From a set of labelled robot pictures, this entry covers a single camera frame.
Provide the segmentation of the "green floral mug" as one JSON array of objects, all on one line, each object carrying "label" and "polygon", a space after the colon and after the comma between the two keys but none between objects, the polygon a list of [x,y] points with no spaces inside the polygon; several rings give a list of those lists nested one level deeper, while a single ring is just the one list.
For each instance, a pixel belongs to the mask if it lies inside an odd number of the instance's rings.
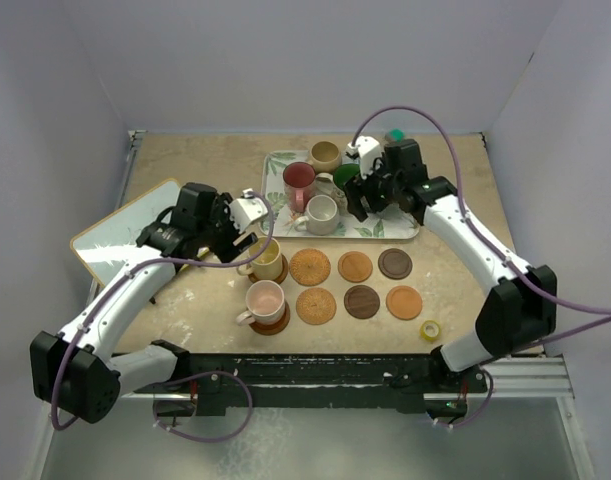
[{"label": "green floral mug", "polygon": [[347,214],[347,198],[343,190],[345,183],[360,173],[357,164],[343,164],[333,173],[319,173],[315,179],[317,192],[331,197],[341,215]]}]

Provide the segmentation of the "white beige mug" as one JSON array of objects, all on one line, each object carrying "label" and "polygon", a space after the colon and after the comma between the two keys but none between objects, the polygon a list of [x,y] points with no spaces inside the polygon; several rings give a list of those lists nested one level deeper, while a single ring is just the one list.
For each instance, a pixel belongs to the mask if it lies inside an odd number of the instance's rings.
[{"label": "white beige mug", "polygon": [[297,232],[326,236],[336,230],[339,219],[337,203],[330,196],[316,195],[308,202],[305,214],[294,221],[293,229]]}]

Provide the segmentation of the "floral serving tray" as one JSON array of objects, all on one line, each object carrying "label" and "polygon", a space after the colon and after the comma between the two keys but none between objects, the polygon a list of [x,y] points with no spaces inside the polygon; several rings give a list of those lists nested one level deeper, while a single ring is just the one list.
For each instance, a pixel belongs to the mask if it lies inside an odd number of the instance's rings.
[{"label": "floral serving tray", "polygon": [[[273,236],[277,238],[313,237],[303,227],[299,230],[294,222],[300,216],[289,206],[283,186],[283,170],[294,162],[306,161],[306,150],[276,150],[266,155],[263,167],[261,194],[269,201],[274,213]],[[364,222],[352,215],[342,214],[336,230],[329,238],[361,240],[410,240],[420,231],[419,225],[410,214],[390,205],[378,214],[369,213]]]}]

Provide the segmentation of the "yellow mug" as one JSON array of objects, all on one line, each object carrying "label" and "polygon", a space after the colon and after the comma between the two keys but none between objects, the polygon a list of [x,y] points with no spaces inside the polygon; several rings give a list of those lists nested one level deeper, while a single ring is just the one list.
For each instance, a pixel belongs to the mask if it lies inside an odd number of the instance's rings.
[{"label": "yellow mug", "polygon": [[238,266],[236,271],[241,276],[252,275],[258,280],[275,280],[283,271],[279,243],[271,239],[267,248],[258,257],[245,265]]}]

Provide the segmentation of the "brown ringed wooden saucer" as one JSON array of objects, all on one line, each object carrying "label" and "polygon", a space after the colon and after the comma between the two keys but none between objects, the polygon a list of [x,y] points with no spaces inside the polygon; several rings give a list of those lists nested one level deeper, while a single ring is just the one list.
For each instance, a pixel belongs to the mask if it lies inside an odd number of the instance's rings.
[{"label": "brown ringed wooden saucer", "polygon": [[[287,257],[285,255],[281,256],[282,258],[282,271],[281,273],[273,279],[273,281],[277,284],[281,284],[287,277],[288,273],[289,273],[289,261],[287,259]],[[252,282],[255,283],[257,281],[260,281],[260,278],[254,274],[254,273],[250,273],[248,275],[248,279]]]}]

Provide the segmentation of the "light wood round coaster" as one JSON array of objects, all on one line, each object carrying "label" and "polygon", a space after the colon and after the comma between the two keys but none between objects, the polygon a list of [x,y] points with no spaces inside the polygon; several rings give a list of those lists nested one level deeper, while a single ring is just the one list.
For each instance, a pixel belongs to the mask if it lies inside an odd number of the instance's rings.
[{"label": "light wood round coaster", "polygon": [[373,272],[372,261],[366,254],[359,251],[342,254],[337,268],[341,277],[352,283],[364,282]]}]

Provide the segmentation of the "dark wood coaster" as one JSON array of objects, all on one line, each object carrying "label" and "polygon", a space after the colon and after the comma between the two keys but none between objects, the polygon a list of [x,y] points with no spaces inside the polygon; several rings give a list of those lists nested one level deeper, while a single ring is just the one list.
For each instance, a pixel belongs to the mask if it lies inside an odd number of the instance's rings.
[{"label": "dark wood coaster", "polygon": [[385,277],[401,280],[411,273],[413,262],[411,257],[403,250],[389,248],[379,255],[378,268]]}]

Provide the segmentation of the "large brown ringed saucer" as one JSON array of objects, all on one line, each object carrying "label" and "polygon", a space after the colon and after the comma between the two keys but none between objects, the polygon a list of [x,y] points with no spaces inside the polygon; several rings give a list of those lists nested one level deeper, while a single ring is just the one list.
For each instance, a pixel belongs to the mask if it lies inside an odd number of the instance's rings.
[{"label": "large brown ringed saucer", "polygon": [[283,315],[272,324],[262,324],[257,321],[250,324],[250,328],[257,334],[272,336],[282,332],[290,322],[291,312],[288,304],[285,304]]}]

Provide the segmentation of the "dark walnut round coaster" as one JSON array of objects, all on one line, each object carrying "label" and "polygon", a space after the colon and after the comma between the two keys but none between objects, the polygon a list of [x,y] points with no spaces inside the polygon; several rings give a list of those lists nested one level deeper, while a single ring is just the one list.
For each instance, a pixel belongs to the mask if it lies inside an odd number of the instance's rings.
[{"label": "dark walnut round coaster", "polygon": [[354,318],[372,318],[380,308],[378,293],[367,285],[356,285],[349,288],[344,294],[344,307]]}]

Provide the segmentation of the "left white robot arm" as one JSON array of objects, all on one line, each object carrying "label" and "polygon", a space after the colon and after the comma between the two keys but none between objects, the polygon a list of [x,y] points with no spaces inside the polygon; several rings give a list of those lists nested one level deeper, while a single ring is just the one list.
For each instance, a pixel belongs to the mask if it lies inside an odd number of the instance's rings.
[{"label": "left white robot arm", "polygon": [[242,265],[241,254],[257,240],[250,226],[270,214],[269,202],[251,189],[234,198],[205,184],[181,187],[175,204],[140,231],[137,254],[100,294],[58,333],[42,331],[31,342],[34,394],[50,404],[53,427],[68,428],[59,420],[61,411],[93,424],[125,394],[154,384],[169,392],[186,388],[191,378],[187,350],[165,340],[124,355],[115,348],[145,305],[183,266],[201,266],[200,249],[217,257],[217,268]]}]

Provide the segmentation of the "red pink mug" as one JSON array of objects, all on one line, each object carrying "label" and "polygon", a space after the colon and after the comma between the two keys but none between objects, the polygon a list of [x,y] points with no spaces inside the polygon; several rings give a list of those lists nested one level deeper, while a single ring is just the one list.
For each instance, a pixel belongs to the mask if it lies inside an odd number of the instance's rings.
[{"label": "red pink mug", "polygon": [[304,213],[315,193],[316,172],[307,162],[294,162],[283,171],[284,193],[294,212]]}]

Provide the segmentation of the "green eraser block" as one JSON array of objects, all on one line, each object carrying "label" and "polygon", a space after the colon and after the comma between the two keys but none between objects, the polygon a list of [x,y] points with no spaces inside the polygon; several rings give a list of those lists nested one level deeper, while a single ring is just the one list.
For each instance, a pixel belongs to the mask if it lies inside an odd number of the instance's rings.
[{"label": "green eraser block", "polygon": [[398,141],[404,140],[405,138],[406,138],[405,133],[403,131],[401,131],[400,129],[389,130],[384,135],[384,139],[388,143],[390,143],[390,142],[398,142]]}]

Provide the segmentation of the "yellow tape roll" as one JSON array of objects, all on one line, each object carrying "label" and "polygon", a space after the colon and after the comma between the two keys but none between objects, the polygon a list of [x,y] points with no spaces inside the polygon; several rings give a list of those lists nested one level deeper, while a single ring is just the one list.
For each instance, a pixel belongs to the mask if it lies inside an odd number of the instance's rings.
[{"label": "yellow tape roll", "polygon": [[441,327],[437,322],[427,320],[420,327],[420,335],[424,340],[434,342],[440,338]]}]

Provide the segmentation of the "small whiteboard wooden frame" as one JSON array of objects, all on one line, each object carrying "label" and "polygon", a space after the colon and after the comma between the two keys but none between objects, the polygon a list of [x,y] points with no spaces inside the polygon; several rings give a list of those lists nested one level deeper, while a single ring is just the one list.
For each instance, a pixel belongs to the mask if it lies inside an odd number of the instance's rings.
[{"label": "small whiteboard wooden frame", "polygon": [[180,188],[177,180],[167,179],[71,240],[70,248],[99,285],[109,283],[125,264],[154,257],[153,249],[137,247],[136,240],[165,208],[176,204]]}]

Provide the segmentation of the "black aluminium base frame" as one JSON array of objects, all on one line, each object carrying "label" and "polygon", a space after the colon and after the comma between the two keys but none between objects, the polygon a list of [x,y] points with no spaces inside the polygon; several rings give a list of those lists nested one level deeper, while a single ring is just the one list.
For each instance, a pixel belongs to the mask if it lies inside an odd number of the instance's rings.
[{"label": "black aluminium base frame", "polygon": [[470,401],[569,397],[560,359],[518,356],[442,373],[429,354],[191,353],[164,340],[100,359],[64,342],[31,349],[38,398],[88,423],[123,396],[150,394],[164,415],[221,416],[229,408],[388,409],[459,422]]}]

